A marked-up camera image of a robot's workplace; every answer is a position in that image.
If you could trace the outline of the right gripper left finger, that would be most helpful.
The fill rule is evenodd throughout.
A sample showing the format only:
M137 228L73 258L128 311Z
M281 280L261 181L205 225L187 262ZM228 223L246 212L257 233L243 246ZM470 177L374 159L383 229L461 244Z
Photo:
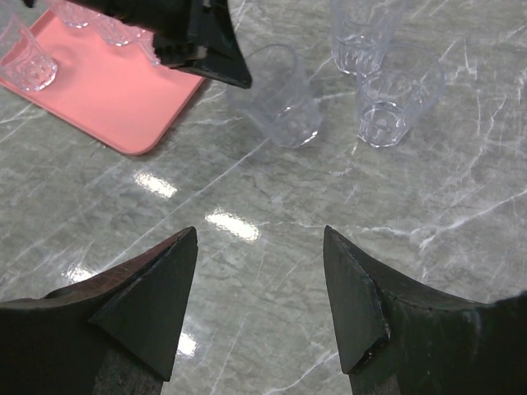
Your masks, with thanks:
M1 305L4 394L158 394L198 256L188 227L85 281Z

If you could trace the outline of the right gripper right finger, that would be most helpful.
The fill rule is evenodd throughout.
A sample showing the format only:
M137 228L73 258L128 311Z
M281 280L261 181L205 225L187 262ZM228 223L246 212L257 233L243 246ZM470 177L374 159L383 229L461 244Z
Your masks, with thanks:
M324 274L355 394L523 394L526 296L490 304L426 286L331 227Z

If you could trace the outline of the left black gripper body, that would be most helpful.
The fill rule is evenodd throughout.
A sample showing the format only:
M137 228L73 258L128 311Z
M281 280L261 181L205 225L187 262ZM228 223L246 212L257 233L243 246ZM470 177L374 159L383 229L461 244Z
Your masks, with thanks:
M188 26L192 0L69 0L70 3L154 33Z

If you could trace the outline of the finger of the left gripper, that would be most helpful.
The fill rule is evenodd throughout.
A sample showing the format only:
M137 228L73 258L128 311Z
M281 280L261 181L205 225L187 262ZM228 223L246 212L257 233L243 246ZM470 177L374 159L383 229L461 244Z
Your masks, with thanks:
M161 65L249 89L227 1L161 1L153 48Z

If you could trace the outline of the clear faceted glass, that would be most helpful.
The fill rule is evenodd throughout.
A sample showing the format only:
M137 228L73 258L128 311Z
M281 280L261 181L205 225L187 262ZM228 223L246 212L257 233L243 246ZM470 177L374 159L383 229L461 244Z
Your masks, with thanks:
M114 18L97 14L92 21L97 33L109 45L122 47L134 42L143 33L143 29L127 26Z
M100 17L100 13L64 0L48 0L49 9L66 26L82 29Z

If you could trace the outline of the clear round glass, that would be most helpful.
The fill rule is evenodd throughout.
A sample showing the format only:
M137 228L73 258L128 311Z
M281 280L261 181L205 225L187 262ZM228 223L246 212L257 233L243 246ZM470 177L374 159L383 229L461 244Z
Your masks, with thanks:
M153 47L153 33L147 30L140 29L137 33L137 44L147 56L149 62L153 66L159 66L160 60L155 54L155 49Z

